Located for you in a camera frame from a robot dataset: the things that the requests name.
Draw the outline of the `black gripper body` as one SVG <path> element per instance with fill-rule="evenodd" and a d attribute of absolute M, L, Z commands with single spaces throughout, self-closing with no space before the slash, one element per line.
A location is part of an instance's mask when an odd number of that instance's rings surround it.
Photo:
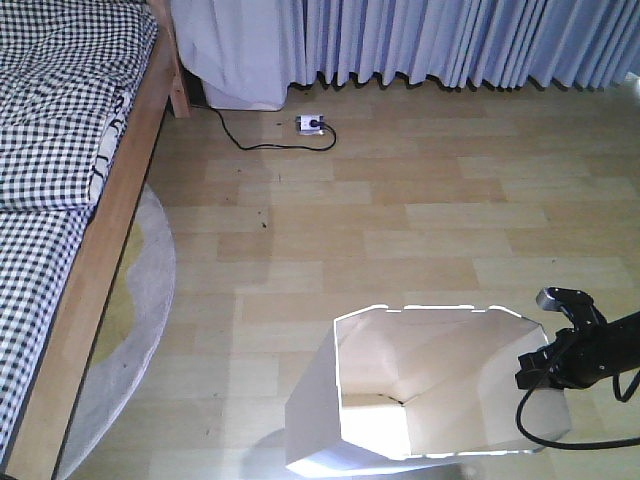
<path fill-rule="evenodd" d="M 556 339 L 518 357 L 517 387 L 586 389 L 613 374 L 613 347 L 593 332 L 561 329 Z"/>

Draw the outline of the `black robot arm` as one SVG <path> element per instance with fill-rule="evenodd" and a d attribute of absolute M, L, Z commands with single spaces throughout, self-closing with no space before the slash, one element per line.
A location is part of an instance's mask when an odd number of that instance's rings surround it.
<path fill-rule="evenodd" d="M 639 367 L 639 314 L 609 322 L 599 312 L 556 332 L 555 340 L 518 357 L 517 387 L 586 389 Z"/>

